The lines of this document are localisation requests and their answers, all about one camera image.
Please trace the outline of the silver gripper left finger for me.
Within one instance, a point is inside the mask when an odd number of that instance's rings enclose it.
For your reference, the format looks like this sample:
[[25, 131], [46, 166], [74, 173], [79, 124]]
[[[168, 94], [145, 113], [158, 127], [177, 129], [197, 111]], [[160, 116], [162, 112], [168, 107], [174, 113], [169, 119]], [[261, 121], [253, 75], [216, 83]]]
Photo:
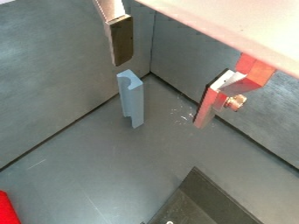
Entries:
[[101, 17], [116, 67], [133, 56], [133, 18], [126, 14], [121, 0], [91, 0]]

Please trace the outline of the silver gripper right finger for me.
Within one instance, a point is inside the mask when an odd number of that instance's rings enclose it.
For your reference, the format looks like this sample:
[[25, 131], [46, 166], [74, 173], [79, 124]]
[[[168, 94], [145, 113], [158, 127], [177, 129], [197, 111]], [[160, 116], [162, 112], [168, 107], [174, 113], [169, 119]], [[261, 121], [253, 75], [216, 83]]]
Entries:
[[201, 129], [222, 109], [237, 111], [246, 101], [242, 94], [261, 88], [274, 71], [266, 63], [241, 53], [234, 70], [225, 69], [206, 85], [193, 125]]

